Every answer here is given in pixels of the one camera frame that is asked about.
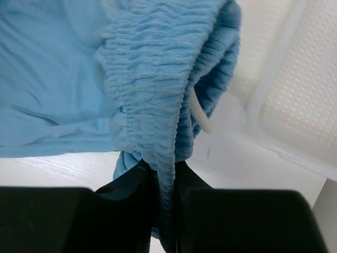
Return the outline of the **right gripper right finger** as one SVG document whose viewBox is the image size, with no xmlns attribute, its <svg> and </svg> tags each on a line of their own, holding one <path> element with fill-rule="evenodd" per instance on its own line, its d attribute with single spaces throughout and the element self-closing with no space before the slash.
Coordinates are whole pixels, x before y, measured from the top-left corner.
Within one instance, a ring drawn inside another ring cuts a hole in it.
<svg viewBox="0 0 337 253">
<path fill-rule="evenodd" d="M 175 165 L 177 252 L 327 252 L 314 215 L 293 190 L 214 189 Z"/>
</svg>

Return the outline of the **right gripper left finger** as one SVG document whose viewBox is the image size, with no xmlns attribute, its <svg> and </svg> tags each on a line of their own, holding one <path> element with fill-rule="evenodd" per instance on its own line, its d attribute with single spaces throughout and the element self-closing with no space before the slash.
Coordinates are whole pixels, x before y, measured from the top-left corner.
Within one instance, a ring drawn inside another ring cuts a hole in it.
<svg viewBox="0 0 337 253">
<path fill-rule="evenodd" d="M 1 187 L 1 252 L 149 252 L 150 189 L 144 161 L 96 191 Z"/>
</svg>

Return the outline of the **light blue shorts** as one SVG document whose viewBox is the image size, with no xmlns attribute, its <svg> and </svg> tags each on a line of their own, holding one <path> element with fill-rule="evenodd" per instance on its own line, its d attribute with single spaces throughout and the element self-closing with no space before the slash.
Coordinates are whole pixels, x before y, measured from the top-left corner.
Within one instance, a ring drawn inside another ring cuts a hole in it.
<svg viewBox="0 0 337 253">
<path fill-rule="evenodd" d="M 175 164 L 226 91 L 236 1 L 1 1 L 1 157 L 118 151 L 158 179 L 153 233 L 175 252 Z"/>
</svg>

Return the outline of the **white perforated plastic basket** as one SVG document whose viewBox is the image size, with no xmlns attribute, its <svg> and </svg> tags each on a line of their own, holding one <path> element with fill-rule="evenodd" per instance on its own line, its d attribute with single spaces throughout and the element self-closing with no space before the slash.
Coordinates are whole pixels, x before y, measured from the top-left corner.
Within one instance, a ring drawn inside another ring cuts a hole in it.
<svg viewBox="0 0 337 253">
<path fill-rule="evenodd" d="M 232 94 L 257 143 L 336 180 L 336 1 L 239 1 Z"/>
</svg>

